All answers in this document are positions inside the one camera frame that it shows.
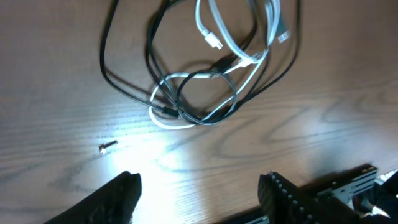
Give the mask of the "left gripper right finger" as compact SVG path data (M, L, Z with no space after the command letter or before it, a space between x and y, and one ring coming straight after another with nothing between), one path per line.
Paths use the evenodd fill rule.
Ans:
M359 223L348 204L366 190L365 170L334 172L301 187L270 172L259 176L257 196L270 223Z

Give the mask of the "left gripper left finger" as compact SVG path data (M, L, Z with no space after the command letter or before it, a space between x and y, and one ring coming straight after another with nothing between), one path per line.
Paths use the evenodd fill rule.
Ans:
M141 175L125 171L45 224L128 224L141 193Z

